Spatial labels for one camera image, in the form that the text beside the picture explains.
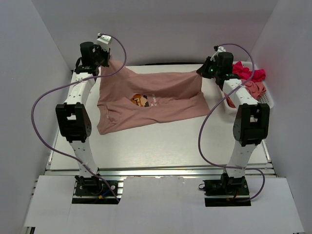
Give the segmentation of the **dusty pink t shirt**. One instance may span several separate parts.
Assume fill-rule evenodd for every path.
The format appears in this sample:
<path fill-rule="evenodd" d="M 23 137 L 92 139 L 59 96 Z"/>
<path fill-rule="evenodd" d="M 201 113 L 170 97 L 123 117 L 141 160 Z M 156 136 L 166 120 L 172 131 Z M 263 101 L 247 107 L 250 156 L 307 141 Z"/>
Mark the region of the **dusty pink t shirt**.
<path fill-rule="evenodd" d="M 110 61 L 101 68 L 99 134 L 205 116 L 202 77 L 191 72 L 138 74 Z"/>

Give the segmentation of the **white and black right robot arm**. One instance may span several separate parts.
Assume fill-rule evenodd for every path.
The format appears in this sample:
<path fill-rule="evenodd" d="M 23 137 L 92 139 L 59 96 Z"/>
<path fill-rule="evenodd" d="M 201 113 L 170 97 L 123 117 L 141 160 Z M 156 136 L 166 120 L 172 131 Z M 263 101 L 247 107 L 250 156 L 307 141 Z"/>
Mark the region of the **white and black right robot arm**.
<path fill-rule="evenodd" d="M 246 89 L 244 82 L 233 73 L 234 56 L 218 49 L 197 70 L 203 78 L 214 78 L 225 98 L 230 98 L 237 109 L 233 136 L 234 149 L 227 165 L 222 166 L 219 180 L 204 182 L 207 196 L 246 195 L 245 170 L 253 151 L 268 135 L 270 107 L 259 103 Z"/>

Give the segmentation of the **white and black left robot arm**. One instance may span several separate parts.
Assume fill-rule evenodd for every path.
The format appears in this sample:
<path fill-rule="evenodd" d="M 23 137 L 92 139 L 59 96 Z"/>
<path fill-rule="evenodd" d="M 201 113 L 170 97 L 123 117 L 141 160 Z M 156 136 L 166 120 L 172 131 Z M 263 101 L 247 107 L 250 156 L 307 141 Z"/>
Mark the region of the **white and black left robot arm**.
<path fill-rule="evenodd" d="M 103 182 L 97 178 L 99 169 L 89 142 L 92 124 L 85 105 L 99 74 L 99 67 L 107 64 L 109 53 L 89 41 L 80 44 L 80 53 L 81 57 L 73 72 L 75 84 L 65 102 L 56 106 L 56 115 L 60 133 L 69 142 L 78 159 L 79 175 L 75 177 L 78 188 L 98 195 L 103 190 Z"/>

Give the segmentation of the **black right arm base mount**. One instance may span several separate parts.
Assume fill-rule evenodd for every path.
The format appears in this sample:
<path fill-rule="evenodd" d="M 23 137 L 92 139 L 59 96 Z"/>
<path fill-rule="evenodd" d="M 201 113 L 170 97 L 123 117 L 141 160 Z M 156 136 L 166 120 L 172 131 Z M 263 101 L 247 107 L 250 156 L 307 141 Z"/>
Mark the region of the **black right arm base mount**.
<path fill-rule="evenodd" d="M 204 193 L 205 207 L 249 207 L 250 192 L 247 181 L 242 185 L 224 188 L 220 179 L 204 180 L 198 189 Z"/>

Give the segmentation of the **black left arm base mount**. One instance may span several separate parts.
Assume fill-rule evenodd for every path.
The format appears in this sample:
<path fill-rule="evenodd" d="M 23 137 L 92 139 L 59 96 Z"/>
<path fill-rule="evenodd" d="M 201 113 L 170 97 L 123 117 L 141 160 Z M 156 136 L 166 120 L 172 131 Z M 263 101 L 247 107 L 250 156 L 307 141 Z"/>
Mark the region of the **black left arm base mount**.
<path fill-rule="evenodd" d="M 118 203 L 103 181 L 100 181 L 99 185 L 83 185 L 80 181 L 75 184 L 72 204 L 117 205 Z"/>

